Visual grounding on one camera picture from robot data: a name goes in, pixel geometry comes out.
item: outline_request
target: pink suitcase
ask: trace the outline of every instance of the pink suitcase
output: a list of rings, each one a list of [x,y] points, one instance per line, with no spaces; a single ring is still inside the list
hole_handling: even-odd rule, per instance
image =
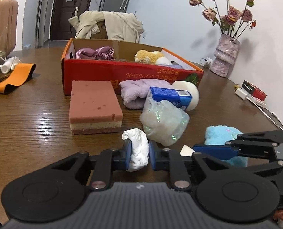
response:
[[[0,56],[6,57],[16,45],[18,2],[0,0]]]

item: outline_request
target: door handle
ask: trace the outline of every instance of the door handle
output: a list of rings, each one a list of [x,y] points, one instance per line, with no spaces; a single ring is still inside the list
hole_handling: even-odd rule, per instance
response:
[[[79,7],[76,7],[75,16],[77,16],[77,14],[78,14],[78,9],[79,9]]]

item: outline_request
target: orange strap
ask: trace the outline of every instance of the orange strap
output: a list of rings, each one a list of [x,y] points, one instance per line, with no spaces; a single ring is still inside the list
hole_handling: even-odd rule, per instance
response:
[[[4,81],[0,82],[0,93],[4,94],[4,91],[8,85],[21,86],[28,77],[32,76],[35,70],[35,64],[18,64],[15,66],[11,75]]]

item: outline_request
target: beige coat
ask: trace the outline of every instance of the beige coat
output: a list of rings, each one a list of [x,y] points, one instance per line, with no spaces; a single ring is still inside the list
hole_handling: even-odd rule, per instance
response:
[[[141,22],[132,13],[85,11],[80,20],[75,16],[68,21],[77,31],[77,39],[90,39],[92,34],[99,32],[97,22],[103,20],[109,40],[138,42],[144,32]]]

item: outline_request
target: hallway floor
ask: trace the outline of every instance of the hallway floor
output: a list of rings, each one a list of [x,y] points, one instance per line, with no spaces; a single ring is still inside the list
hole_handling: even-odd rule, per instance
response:
[[[43,48],[50,48],[50,47],[65,47],[68,40],[47,40]]]

